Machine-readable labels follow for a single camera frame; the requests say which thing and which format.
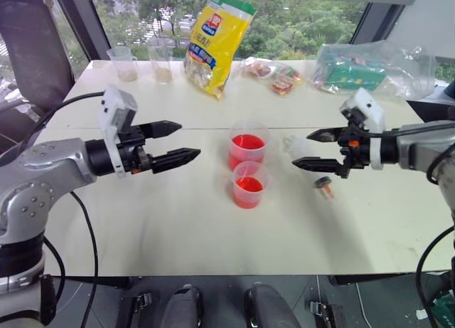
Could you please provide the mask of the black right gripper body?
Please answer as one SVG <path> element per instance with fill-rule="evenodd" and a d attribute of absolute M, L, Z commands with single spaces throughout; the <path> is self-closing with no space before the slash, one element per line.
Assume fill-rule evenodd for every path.
<path fill-rule="evenodd" d="M 344 156 L 342 165 L 337 168 L 337 175 L 347 179 L 351 169 L 364 169 L 370 165 L 370 138 L 368 131 L 354 125 L 341 130 L 337 143 Z"/>

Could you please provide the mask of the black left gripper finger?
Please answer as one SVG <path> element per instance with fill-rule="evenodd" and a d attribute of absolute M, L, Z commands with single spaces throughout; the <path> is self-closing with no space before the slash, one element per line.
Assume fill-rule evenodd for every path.
<path fill-rule="evenodd" d="M 162 137 L 167 137 L 170 134 L 180 130 L 182 125 L 176 122 L 162 120 L 158 122 L 150 122 L 146 124 L 139 125 L 141 133 L 144 135 L 145 139 L 158 139 Z"/>
<path fill-rule="evenodd" d="M 175 149 L 166 154 L 151 158 L 151 170 L 158 174 L 171 169 L 179 168 L 193 161 L 201 150 L 192 148 Z"/>

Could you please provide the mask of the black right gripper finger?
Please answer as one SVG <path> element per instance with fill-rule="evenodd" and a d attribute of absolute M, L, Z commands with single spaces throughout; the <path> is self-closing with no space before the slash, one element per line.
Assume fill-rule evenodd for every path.
<path fill-rule="evenodd" d="M 333 127 L 318 129 L 306 136 L 315 142 L 337 142 L 344 133 L 345 127 Z"/>
<path fill-rule="evenodd" d="M 306 171 L 329 174 L 336 174 L 343 168 L 343 165 L 336 159 L 322 159 L 320 157 L 302 157 L 293 160 L 292 164 Z"/>

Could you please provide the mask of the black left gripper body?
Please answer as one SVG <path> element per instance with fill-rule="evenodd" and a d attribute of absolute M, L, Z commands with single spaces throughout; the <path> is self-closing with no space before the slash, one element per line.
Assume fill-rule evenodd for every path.
<path fill-rule="evenodd" d="M 126 172 L 137 174 L 151 169 L 151 156 L 144 151 L 151 138 L 150 125 L 136 125 L 118 134 L 118 152 Z"/>

